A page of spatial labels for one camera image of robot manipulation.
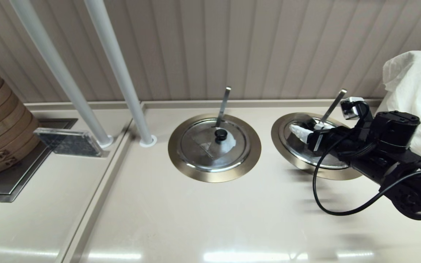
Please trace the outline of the steel hinged lid black knob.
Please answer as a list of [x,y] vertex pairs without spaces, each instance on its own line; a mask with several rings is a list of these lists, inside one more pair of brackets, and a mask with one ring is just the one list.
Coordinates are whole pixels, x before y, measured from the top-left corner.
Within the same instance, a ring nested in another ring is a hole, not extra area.
[[241,124],[217,118],[201,118],[179,134],[178,155],[190,167],[202,172],[229,171],[250,155],[253,142]]
[[307,145],[291,133],[290,125],[314,130],[322,115],[308,112],[296,112],[278,118],[271,128],[271,138],[277,151],[297,168],[313,172],[320,157],[307,149]]

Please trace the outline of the white pole base flange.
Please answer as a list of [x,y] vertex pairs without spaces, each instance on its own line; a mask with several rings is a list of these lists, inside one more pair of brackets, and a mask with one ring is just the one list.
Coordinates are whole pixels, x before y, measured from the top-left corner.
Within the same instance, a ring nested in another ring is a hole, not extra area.
[[104,141],[97,140],[97,143],[100,148],[106,149],[109,146],[111,146],[112,143],[114,143],[114,141],[115,141],[114,137],[112,137],[111,135],[107,135],[107,140],[104,140]]
[[152,146],[154,146],[157,143],[157,137],[154,135],[151,135],[152,141],[151,143],[145,143],[142,139],[139,141],[139,145],[143,148],[150,148]]

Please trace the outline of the white metal pole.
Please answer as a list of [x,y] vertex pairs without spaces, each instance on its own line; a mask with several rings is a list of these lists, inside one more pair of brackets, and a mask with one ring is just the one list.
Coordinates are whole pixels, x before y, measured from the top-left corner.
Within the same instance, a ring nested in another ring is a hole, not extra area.
[[90,128],[96,140],[107,140],[107,132],[98,121],[92,108],[88,105],[87,100],[69,72],[65,62],[62,60],[48,32],[42,25],[30,0],[10,0],[10,4],[55,79],[59,82],[72,105]]
[[127,107],[132,114],[140,139],[147,144],[151,143],[152,133],[145,120],[144,112],[125,63],[109,14],[107,13],[104,0],[84,0],[84,3]]

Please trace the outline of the clear acrylic sign holder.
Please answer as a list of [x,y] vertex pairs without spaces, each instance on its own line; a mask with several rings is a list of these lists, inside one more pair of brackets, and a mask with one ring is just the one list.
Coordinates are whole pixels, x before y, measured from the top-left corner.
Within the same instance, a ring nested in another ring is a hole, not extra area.
[[86,130],[38,127],[33,133],[55,154],[82,157],[104,156],[99,143]]

